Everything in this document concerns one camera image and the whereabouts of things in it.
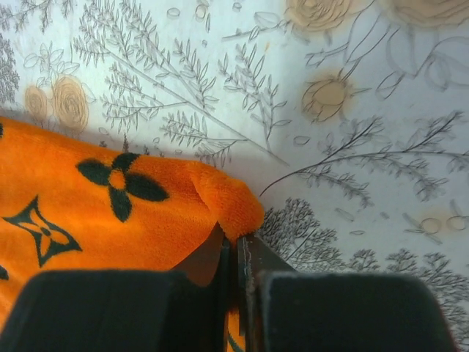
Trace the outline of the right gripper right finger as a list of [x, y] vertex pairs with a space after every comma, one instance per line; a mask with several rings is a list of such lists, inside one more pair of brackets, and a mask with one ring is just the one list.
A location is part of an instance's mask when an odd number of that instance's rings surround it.
[[247, 351], [455, 351], [425, 284], [401, 274], [301, 273], [253, 235], [237, 242]]

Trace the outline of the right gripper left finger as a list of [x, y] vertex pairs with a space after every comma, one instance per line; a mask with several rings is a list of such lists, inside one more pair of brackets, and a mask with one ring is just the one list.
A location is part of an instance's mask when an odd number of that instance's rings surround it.
[[220, 227], [168, 271], [49, 271], [21, 291], [3, 351], [225, 351], [229, 242]]

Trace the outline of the orange patterned pillowcase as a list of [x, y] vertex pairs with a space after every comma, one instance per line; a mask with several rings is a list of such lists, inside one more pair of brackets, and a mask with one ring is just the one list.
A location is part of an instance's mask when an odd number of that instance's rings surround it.
[[[250, 188], [199, 161], [117, 152], [1, 119], [1, 332], [26, 284], [49, 271], [168, 271], [214, 227], [258, 230]], [[226, 350], [243, 347], [228, 301]]]

